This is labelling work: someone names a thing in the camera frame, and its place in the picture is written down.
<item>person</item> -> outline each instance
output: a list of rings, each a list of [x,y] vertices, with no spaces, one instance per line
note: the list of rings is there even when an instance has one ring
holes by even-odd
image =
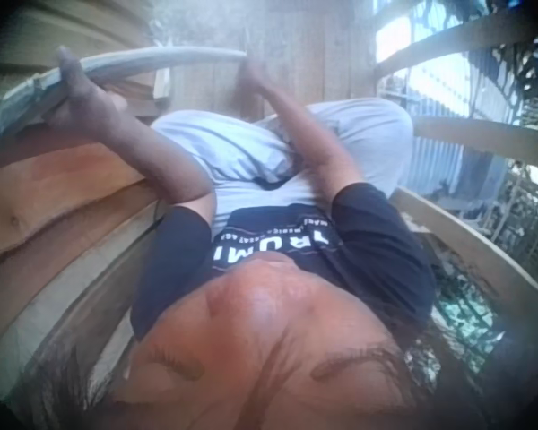
[[[404,352],[436,286],[387,199],[412,153],[406,112],[382,99],[304,108],[247,61],[240,85],[276,116],[180,111],[150,128],[67,49],[59,59],[68,100],[48,123],[103,142],[169,204],[128,376],[59,428],[422,426]]]

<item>wooden structure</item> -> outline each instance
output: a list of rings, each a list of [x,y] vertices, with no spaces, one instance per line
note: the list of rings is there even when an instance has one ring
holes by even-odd
[[[129,23],[139,22],[134,18],[139,14],[130,9],[135,2],[100,2],[108,8],[104,10],[113,25],[100,21],[85,24],[91,8],[102,7],[98,4],[63,3],[69,7],[35,0],[31,2],[30,18],[24,19],[45,20],[47,13],[48,22],[56,26],[61,17],[72,17],[83,25],[76,31],[88,34],[83,38],[107,36],[102,38],[106,43],[102,44],[104,52],[132,47],[129,42],[134,44],[132,32],[120,26],[120,15],[115,13],[124,13]],[[253,3],[258,8],[255,19],[247,24],[247,36],[241,32],[236,36],[229,29],[235,43],[226,48],[255,52],[270,65],[275,79],[305,103],[372,96],[373,77],[380,78],[436,56],[535,36],[517,11],[507,11],[426,38],[374,64],[370,54],[372,29],[405,13],[418,1],[394,0],[377,17],[372,16],[372,2]],[[51,14],[59,15],[58,20],[51,19]],[[106,15],[96,15],[96,20],[101,16]],[[91,26],[97,25],[100,27],[94,32]],[[55,29],[49,31],[52,36],[48,40],[56,44],[64,40]],[[108,31],[116,33],[110,38]],[[119,43],[112,45],[110,39]],[[71,43],[66,45],[81,56],[100,54],[76,49]],[[44,47],[40,55],[50,56],[53,47],[50,48]],[[8,49],[3,51],[0,61],[14,64],[7,59]],[[152,67],[167,65],[156,63]],[[236,70],[234,64],[181,65],[172,69],[172,108],[203,108],[238,115],[227,97]],[[157,115],[151,103],[139,106],[139,116]],[[17,122],[10,131],[22,128],[21,118],[27,122],[29,117],[23,115],[26,110],[10,118]],[[257,105],[248,113],[250,117],[261,117],[271,111],[267,105]],[[413,120],[418,135],[538,166],[537,131],[471,119]],[[479,280],[483,293],[507,327],[538,339],[538,284],[517,262],[414,193],[399,189],[393,203],[456,253]],[[132,292],[159,217],[156,196],[143,179],[95,142],[54,135],[42,125],[27,127],[0,141],[0,398],[15,392],[20,372],[28,370],[35,360],[48,359],[54,351],[76,348],[79,362],[95,381],[123,370],[132,344],[128,323]]]

